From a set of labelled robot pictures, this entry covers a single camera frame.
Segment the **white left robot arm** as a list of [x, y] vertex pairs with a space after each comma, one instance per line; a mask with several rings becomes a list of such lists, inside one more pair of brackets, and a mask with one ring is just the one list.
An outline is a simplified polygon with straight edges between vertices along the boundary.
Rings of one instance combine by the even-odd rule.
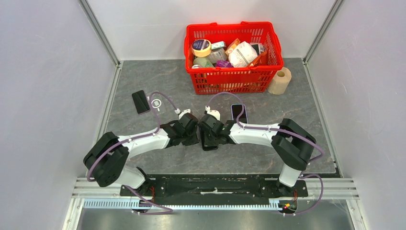
[[160, 125], [158, 131], [134, 136], [117, 136], [113, 132], [103, 134], [83, 159], [88, 169], [88, 181], [96, 182], [99, 187], [114, 183], [127, 185], [139, 196], [146, 195], [150, 190], [146, 174], [141, 169], [127, 168], [127, 161], [153, 150], [199, 143], [197, 125], [198, 119], [194, 115], [183, 112], [178, 120]]

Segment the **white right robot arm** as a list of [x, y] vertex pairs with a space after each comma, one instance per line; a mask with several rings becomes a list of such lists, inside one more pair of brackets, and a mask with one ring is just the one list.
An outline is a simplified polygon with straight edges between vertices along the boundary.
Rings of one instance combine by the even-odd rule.
[[289, 196], [296, 181], [311, 161], [316, 140], [293, 120], [285, 118], [279, 124], [255, 125], [228, 120], [222, 123], [205, 114], [199, 122], [209, 145], [255, 144], [273, 148], [284, 165], [276, 183], [277, 192]]

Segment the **clear magsafe phone case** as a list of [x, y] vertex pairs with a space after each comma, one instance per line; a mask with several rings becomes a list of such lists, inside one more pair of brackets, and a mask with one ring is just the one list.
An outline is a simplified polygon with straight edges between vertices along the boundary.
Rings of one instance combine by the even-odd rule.
[[148, 92], [147, 100], [149, 103], [152, 103], [152, 105], [149, 105], [151, 112], [154, 111], [157, 115], [163, 115], [166, 113], [166, 99], [159, 94], [158, 91]]

